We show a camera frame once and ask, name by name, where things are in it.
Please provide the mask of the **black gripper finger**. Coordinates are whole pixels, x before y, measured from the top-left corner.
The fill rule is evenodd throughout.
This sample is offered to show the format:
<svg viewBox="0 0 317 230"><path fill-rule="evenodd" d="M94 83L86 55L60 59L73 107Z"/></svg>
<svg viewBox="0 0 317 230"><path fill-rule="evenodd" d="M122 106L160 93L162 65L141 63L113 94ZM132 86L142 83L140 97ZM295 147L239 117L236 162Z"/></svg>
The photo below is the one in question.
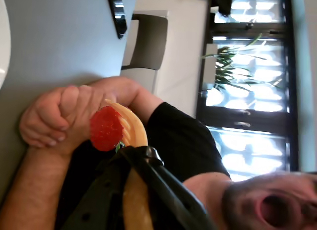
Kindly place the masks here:
<svg viewBox="0 0 317 230"><path fill-rule="evenodd" d="M165 168L149 146L133 151L133 166L150 188L150 210L156 230L214 230L201 202Z"/></svg>
<svg viewBox="0 0 317 230"><path fill-rule="evenodd" d="M139 149L122 148L102 166L102 174L91 184L75 210L67 218L63 230L124 230L123 189L139 158Z"/></svg>

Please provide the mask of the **person's left hand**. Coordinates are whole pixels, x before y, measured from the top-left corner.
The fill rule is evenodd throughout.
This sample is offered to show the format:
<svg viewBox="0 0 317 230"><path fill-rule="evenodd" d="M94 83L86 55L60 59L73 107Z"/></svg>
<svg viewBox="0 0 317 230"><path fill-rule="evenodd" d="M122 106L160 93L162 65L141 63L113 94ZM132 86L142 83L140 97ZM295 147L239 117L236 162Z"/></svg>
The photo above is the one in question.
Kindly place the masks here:
<svg viewBox="0 0 317 230"><path fill-rule="evenodd" d="M66 138L58 144L58 152L70 156L84 141L90 138L90 119L105 103L102 92L90 87L67 87L59 104L61 116L69 127Z"/></svg>

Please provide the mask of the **person's right hand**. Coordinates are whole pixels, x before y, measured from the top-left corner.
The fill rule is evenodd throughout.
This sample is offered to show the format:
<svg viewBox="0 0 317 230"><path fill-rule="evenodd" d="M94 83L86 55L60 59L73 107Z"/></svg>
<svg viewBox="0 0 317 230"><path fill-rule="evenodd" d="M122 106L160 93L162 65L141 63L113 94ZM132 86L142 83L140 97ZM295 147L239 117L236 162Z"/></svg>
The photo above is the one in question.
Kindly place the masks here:
<svg viewBox="0 0 317 230"><path fill-rule="evenodd" d="M140 86L126 77L110 77L88 84L100 91L105 99L130 106ZM30 146L54 146L66 138L68 122L61 114L62 95L65 87L55 88L38 97L23 113L19 131Z"/></svg>

